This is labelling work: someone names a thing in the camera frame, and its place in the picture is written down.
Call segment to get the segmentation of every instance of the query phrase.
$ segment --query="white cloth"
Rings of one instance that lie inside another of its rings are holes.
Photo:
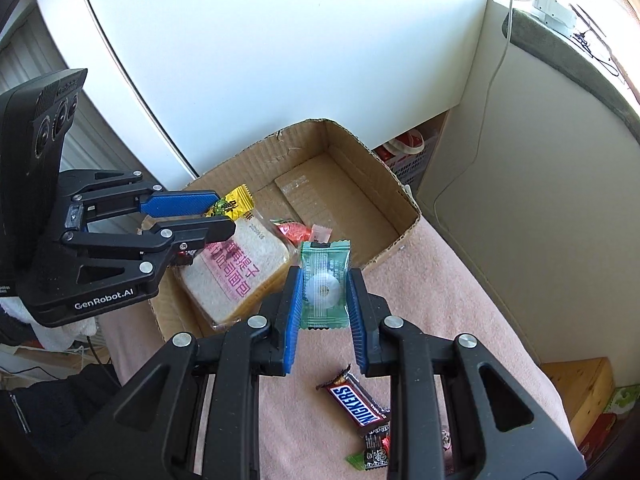
[[[17,296],[10,298],[1,298],[0,306],[11,317],[15,317],[18,321],[28,323],[38,338],[38,341],[45,350],[61,351],[69,348],[78,335],[87,335],[91,337],[95,335],[98,327],[95,323],[95,317],[75,321],[59,326],[57,328],[48,328],[42,326],[33,319],[29,311]]]

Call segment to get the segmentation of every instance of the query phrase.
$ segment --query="green package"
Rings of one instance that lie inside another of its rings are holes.
[[[303,242],[303,302],[300,328],[349,326],[345,286],[351,243]]]

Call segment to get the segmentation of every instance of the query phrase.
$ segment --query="snickers bar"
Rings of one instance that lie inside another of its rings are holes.
[[[316,386],[324,388],[349,413],[358,427],[358,433],[365,435],[380,426],[388,424],[387,413],[360,386],[358,380],[349,371],[351,365],[333,380]]]

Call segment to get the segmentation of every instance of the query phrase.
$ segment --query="bread package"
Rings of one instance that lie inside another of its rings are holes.
[[[286,279],[294,252],[254,213],[236,220],[229,240],[207,245],[190,266],[176,269],[215,328],[253,314],[262,298]]]

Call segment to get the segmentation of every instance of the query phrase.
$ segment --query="yellow candy wrapper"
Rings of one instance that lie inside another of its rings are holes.
[[[226,215],[234,222],[254,208],[254,197],[246,184],[236,187],[212,205],[204,216]]]

